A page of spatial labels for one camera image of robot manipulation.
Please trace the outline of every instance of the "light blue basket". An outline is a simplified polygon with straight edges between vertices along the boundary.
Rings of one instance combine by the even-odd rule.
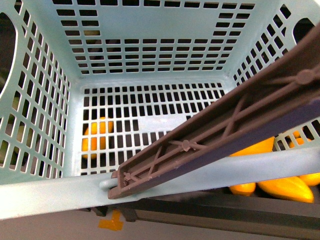
[[[295,28],[316,25],[319,10],[317,0],[2,0],[0,13],[12,21],[16,41],[0,94],[0,217],[320,172],[314,119],[276,137],[275,149],[293,142],[290,151],[225,158],[118,200],[108,199],[111,183],[103,182],[289,51],[299,37]],[[100,117],[114,124],[106,149],[83,152],[83,139],[97,138],[99,146],[105,136],[84,135]]]

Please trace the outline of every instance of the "brown plastic rail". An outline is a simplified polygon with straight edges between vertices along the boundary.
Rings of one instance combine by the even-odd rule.
[[[282,58],[122,163],[108,197],[145,191],[318,116],[320,24]]]

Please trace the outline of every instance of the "yellow fruit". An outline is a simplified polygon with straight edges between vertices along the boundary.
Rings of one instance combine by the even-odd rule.
[[[261,181],[258,186],[278,199],[304,203],[313,203],[315,200],[310,188],[297,176]]]
[[[299,144],[299,145],[302,145],[302,144],[304,144],[305,143],[305,141],[304,141],[304,139],[302,138],[302,137],[298,137],[298,138],[296,138],[295,139],[296,140],[296,142]],[[294,148],[295,147],[295,144],[293,143],[293,142],[290,142],[289,143],[289,148]]]
[[[299,176],[308,186],[316,186],[320,184],[320,172]]]
[[[229,187],[234,195],[250,196],[256,189],[256,183],[245,183]]]
[[[245,149],[237,151],[231,154],[231,157],[242,156],[242,155],[251,155],[251,154],[262,154],[272,152],[272,148],[274,146],[275,137],[270,137],[266,140],[258,142],[252,146],[249,146]]]
[[[112,133],[114,130],[114,122],[109,121],[108,122],[108,133]],[[98,124],[96,122],[93,122],[91,124],[91,135],[96,135],[98,133]],[[99,124],[99,134],[105,134],[106,133],[106,122],[102,121]],[[89,135],[89,128],[87,128],[84,132],[84,135],[87,136]],[[90,143],[90,148],[91,151],[97,150],[98,146],[98,138],[97,137],[91,137],[91,143]],[[82,139],[82,152],[86,152],[89,149],[89,139],[84,138]],[[100,150],[106,149],[106,137],[102,136],[100,137]],[[88,158],[88,155],[82,155],[85,159]],[[97,157],[97,154],[91,154],[91,158],[95,159]]]
[[[301,138],[299,131],[294,131],[292,134],[293,134],[293,136],[294,136],[296,139],[297,139],[297,138]]]

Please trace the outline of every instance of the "orange sticker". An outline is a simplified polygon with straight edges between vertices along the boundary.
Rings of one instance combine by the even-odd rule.
[[[112,211],[111,220],[101,219],[98,228],[110,229],[112,231],[122,230],[124,223],[120,221],[121,212],[119,210]]]

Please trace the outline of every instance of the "gray surface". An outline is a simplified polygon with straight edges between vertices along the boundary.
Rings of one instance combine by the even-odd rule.
[[[125,222],[121,231],[98,228],[100,219],[93,212],[65,211],[0,221],[0,240],[165,240],[237,239],[288,240],[239,232],[203,229],[155,222]]]

